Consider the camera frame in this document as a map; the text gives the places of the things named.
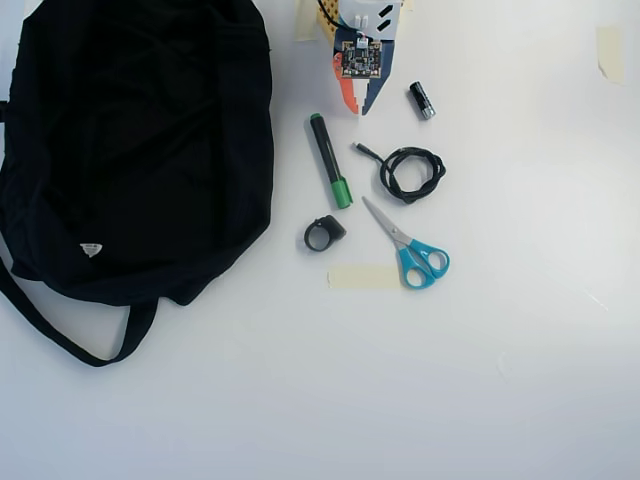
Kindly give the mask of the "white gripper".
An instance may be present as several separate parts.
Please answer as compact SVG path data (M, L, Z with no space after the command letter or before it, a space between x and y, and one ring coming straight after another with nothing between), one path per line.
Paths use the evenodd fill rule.
M340 19L359 31L359 75L368 81L361 110L363 116L371 110L384 84L391 75L394 41L401 0L341 0ZM333 71L340 86L344 104L356 116L360 115L354 81L342 75L342 55L333 56Z

